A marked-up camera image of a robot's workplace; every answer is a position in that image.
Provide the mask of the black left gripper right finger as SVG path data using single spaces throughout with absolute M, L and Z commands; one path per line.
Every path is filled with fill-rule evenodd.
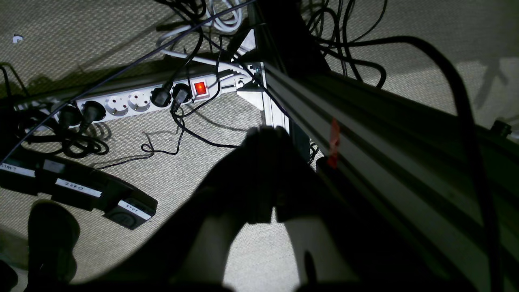
M 274 204 L 303 283 L 405 284 L 406 243 L 389 222 L 347 178 L 308 166 L 285 129 L 274 136 Z

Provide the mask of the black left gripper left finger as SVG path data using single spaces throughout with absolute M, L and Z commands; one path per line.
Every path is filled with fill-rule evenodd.
M 248 221 L 280 127 L 249 129 L 192 196 L 130 257 L 90 284 L 221 284 L 229 250 Z

